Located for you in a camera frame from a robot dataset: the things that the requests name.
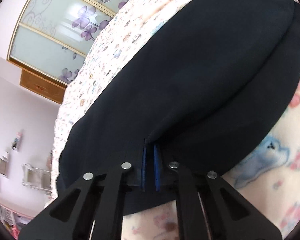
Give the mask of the frosted glass sliding wardrobe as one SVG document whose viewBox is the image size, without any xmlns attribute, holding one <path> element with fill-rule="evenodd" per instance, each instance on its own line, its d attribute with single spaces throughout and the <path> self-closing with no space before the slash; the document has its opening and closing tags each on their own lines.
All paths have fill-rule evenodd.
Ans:
<svg viewBox="0 0 300 240">
<path fill-rule="evenodd" d="M 7 58 L 68 85 L 97 36 L 128 1 L 27 0 Z"/>
</svg>

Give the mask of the brown wooden door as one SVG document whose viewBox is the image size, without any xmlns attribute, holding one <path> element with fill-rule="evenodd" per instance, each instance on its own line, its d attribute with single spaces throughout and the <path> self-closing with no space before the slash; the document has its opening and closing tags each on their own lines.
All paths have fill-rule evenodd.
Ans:
<svg viewBox="0 0 300 240">
<path fill-rule="evenodd" d="M 20 85 L 46 99 L 61 104 L 67 85 L 46 75 L 22 69 Z"/>
</svg>

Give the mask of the white wall shelf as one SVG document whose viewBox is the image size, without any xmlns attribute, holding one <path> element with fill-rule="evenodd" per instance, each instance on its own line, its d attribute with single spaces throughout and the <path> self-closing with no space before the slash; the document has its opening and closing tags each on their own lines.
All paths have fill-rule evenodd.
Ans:
<svg viewBox="0 0 300 240">
<path fill-rule="evenodd" d="M 7 177 L 9 167 L 9 153 L 5 151 L 0 157 L 0 175 Z"/>
<path fill-rule="evenodd" d="M 16 134 L 15 138 L 14 138 L 13 141 L 12 141 L 12 144 L 11 144 L 11 149 L 12 149 L 12 150 L 18 151 L 20 142 L 21 142 L 21 140 L 22 140 L 22 137 L 23 137 L 23 130 L 21 129 L 21 130 Z"/>
</svg>

